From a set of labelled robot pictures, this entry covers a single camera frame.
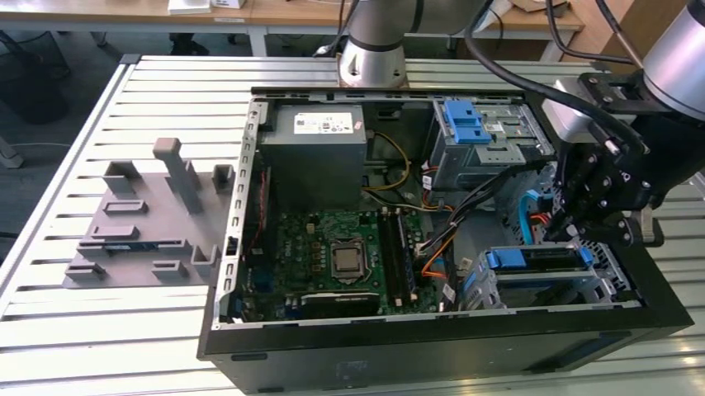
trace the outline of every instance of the aluminum slotted table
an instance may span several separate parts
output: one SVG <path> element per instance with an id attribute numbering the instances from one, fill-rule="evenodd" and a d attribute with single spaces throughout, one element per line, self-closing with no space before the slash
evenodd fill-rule
<path id="1" fill-rule="evenodd" d="M 542 83 L 589 71 L 583 64 L 504 65 Z M 510 88 L 468 61 L 410 60 L 407 69 L 415 88 Z M 235 164 L 249 88 L 335 85 L 330 59 L 144 56 L 136 64 L 119 65 L 0 267 L 2 396 L 239 394 L 195 357 L 205 286 L 64 290 L 64 270 L 97 209 L 105 190 L 100 176 L 111 160 L 131 159 L 140 172 L 164 172 L 151 159 L 152 143 L 176 137 L 197 172 L 216 163 Z M 705 393 L 705 201 L 697 186 L 678 186 L 655 212 L 667 241 L 651 249 L 695 326 L 561 375 L 350 393 Z"/>

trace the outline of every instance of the table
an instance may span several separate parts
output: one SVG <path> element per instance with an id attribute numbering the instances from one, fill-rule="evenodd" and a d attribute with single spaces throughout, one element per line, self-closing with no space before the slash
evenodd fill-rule
<path id="1" fill-rule="evenodd" d="M 586 64 L 506 62 L 551 83 Z M 509 89 L 483 67 L 459 60 L 408 60 L 411 88 Z M 334 87 L 332 59 L 144 56 L 120 64 L 76 142 L 0 266 L 2 396 L 187 394 L 232 396 L 232 385 L 196 360 L 205 286 L 61 289 L 63 272 L 97 209 L 109 160 L 164 172 L 159 137 L 183 142 L 197 172 L 236 163 L 249 88 Z M 643 342 L 561 375 L 438 382 L 354 393 L 677 394 L 705 390 L 705 201 L 701 184 L 678 186 L 655 211 L 669 240 L 651 249 L 695 326 Z"/>
<path id="2" fill-rule="evenodd" d="M 209 14 L 168 15 L 168 0 L 2 0 L 0 29 L 51 31 L 143 31 L 240 33 L 249 35 L 253 56 L 267 56 L 267 34 L 335 35 L 336 0 L 248 0 L 239 10 L 213 7 Z M 547 40 L 542 61 L 558 61 L 562 53 L 549 32 L 542 12 L 525 13 L 517 7 L 502 16 L 504 39 Z M 563 43 L 583 24 L 570 11 L 557 21 Z M 448 37 L 446 35 L 415 35 Z M 499 25 L 475 35 L 499 38 Z"/>

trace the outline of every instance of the motherboard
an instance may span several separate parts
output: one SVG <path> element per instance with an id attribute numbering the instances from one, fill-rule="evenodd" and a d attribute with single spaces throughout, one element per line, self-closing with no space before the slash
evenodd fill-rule
<path id="1" fill-rule="evenodd" d="M 390 219 L 398 222 L 394 231 L 403 241 L 387 240 L 380 232 Z M 340 315 L 344 306 L 354 305 L 336 304 L 340 299 L 358 300 L 351 316 L 359 316 L 360 306 L 372 309 L 372 315 L 436 312 L 435 285 L 414 283 L 412 246 L 423 238 L 415 212 L 283 213 L 275 233 L 274 267 L 260 266 L 252 274 L 259 292 L 251 297 L 263 320 L 324 318 L 327 309 Z"/>

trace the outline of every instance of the cpu socket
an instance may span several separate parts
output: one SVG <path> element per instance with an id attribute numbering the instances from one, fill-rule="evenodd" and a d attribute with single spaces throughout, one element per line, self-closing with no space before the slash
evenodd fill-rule
<path id="1" fill-rule="evenodd" d="M 339 239 L 330 244 L 330 276 L 350 285 L 364 276 L 367 255 L 362 238 Z"/>

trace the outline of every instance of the green motherboard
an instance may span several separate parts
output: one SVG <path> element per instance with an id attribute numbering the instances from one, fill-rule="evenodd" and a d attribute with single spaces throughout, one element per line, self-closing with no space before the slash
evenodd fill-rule
<path id="1" fill-rule="evenodd" d="M 376 215 L 372 211 L 280 214 L 272 289 L 271 293 L 257 293 L 263 320 L 291 318 L 287 314 L 291 301 L 296 296 L 315 293 L 376 293 L 379 315 L 436 312 L 436 290 L 430 281 L 418 285 L 411 304 L 395 306 L 387 300 L 380 246 L 384 241 L 380 241 Z M 422 241 L 419 215 L 403 214 L 400 221 L 407 247 L 411 247 Z M 356 266 L 355 259 L 363 264 Z"/>

